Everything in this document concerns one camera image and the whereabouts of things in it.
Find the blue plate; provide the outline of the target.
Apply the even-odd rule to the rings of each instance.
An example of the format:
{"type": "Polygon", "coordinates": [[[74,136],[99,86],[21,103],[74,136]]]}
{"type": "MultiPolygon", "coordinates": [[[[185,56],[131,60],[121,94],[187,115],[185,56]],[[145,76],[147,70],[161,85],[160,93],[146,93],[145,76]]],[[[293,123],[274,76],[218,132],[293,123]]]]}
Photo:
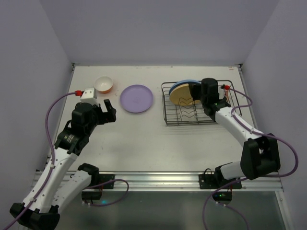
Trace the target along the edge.
{"type": "Polygon", "coordinates": [[[172,85],[172,87],[169,89],[169,94],[178,86],[181,86],[183,84],[200,84],[201,82],[198,80],[181,80],[176,82],[172,85]]]}

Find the tan yellow plate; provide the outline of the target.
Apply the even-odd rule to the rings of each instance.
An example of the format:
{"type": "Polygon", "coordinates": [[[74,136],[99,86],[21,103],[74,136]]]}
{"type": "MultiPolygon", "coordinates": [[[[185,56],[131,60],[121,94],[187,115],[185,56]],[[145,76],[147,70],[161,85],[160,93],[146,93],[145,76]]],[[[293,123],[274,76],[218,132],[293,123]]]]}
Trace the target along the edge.
{"type": "Polygon", "coordinates": [[[179,85],[172,91],[169,91],[169,100],[173,104],[179,106],[188,106],[201,103],[200,100],[193,100],[189,91],[188,83],[179,85]]]}

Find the orange bowl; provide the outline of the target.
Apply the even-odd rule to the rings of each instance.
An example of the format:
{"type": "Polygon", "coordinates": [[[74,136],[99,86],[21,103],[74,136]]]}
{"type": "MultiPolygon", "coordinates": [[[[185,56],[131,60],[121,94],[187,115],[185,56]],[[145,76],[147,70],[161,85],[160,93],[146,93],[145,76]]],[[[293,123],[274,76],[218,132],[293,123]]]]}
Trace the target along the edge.
{"type": "Polygon", "coordinates": [[[95,82],[94,82],[94,88],[99,92],[99,93],[109,93],[111,92],[113,88],[113,80],[110,77],[107,76],[102,76],[99,77],[95,82]]]}

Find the purple plate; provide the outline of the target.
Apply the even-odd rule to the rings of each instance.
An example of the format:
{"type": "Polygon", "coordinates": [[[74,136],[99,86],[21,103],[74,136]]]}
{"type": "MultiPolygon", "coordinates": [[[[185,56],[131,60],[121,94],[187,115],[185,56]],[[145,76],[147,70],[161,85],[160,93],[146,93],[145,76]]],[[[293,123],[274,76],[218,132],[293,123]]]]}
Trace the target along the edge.
{"type": "Polygon", "coordinates": [[[152,106],[154,97],[148,87],[135,84],[122,91],[119,101],[124,110],[138,114],[147,111],[152,106]]]}

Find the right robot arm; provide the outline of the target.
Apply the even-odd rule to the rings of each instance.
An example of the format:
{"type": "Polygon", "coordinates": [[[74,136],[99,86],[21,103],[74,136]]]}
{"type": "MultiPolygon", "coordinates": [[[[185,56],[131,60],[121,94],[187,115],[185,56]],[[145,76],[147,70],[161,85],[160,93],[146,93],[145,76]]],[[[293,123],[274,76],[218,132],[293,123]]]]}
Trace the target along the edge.
{"type": "Polygon", "coordinates": [[[204,113],[222,125],[243,148],[239,161],[218,166],[212,175],[204,176],[205,182],[214,183],[217,187],[241,177],[254,180],[281,167],[277,140],[255,129],[236,113],[236,109],[227,101],[228,90],[230,86],[219,86],[213,78],[189,84],[192,99],[199,100],[204,113]]]}

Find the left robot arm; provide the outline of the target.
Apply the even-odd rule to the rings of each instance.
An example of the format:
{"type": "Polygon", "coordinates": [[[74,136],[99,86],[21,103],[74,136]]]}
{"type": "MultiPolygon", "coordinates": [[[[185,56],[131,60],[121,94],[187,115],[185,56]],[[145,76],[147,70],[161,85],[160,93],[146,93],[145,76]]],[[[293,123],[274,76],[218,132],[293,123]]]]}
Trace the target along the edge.
{"type": "Polygon", "coordinates": [[[77,103],[57,140],[51,145],[51,158],[34,188],[21,203],[13,203],[11,215],[31,230],[53,230],[62,210],[85,188],[98,185],[99,169],[83,163],[64,185],[61,182],[76,161],[98,125],[116,121],[116,110],[104,100],[106,111],[98,103],[77,103]]]}

